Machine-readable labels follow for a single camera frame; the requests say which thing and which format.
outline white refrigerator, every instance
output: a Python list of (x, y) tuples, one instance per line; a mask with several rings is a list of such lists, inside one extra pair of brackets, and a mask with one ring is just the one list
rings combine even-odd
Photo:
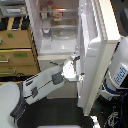
[(69, 84), (49, 98), (75, 98), (88, 115), (120, 38), (110, 0), (26, 0), (41, 71), (80, 56), (81, 83)]

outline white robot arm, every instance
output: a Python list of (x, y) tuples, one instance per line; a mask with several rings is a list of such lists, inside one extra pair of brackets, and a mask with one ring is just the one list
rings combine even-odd
[(30, 105), (62, 87), (64, 80), (79, 81), (82, 77), (76, 74), (74, 66), (78, 59), (80, 57), (73, 54), (62, 67), (49, 68), (18, 85), (13, 82), (1, 85), (0, 127), (16, 128), (15, 122), (22, 116), (26, 104)]

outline wooden cabinet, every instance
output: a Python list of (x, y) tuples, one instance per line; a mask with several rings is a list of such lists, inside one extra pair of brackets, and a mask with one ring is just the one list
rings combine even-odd
[(39, 67), (30, 28), (12, 31), (12, 21), (9, 18), (7, 30), (0, 31), (0, 77), (35, 75)]

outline drawer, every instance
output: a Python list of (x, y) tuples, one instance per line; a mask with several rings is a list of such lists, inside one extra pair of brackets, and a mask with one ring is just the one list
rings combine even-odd
[(31, 48), (28, 31), (0, 31), (0, 49), (6, 48)]
[(0, 67), (0, 77), (4, 76), (19, 76), (19, 75), (36, 75), (38, 74), (36, 65), (32, 66), (13, 66), (13, 67)]
[[(66, 59), (68, 59), (70, 55), (44, 55), (38, 56), (38, 62), (40, 66), (40, 70), (44, 71), (50, 67), (55, 66), (55, 64), (51, 64), (50, 62), (55, 63), (64, 63)], [(77, 97), (77, 85), (76, 83), (65, 83), (63, 87), (54, 90), (49, 95), (47, 95), (48, 99), (53, 98), (76, 98)]]
[(31, 49), (0, 50), (0, 66), (34, 65)]
[(64, 63), (66, 59), (69, 58), (70, 55), (44, 55), (44, 56), (38, 56), (38, 62), (40, 66), (40, 70), (44, 71), (47, 68), (56, 66), (55, 64), (52, 64), (50, 62), (55, 62), (58, 64)]
[(27, 11), (25, 5), (0, 6), (4, 17), (23, 17)]
[(77, 83), (65, 83), (63, 87), (54, 90), (47, 95), (47, 99), (54, 98), (77, 98)]

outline open refrigerator door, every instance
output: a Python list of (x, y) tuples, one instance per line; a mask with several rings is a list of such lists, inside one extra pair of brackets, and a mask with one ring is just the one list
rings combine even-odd
[(79, 23), (76, 69), (84, 77), (77, 83), (78, 107), (89, 115), (120, 35), (109, 0), (80, 0)]

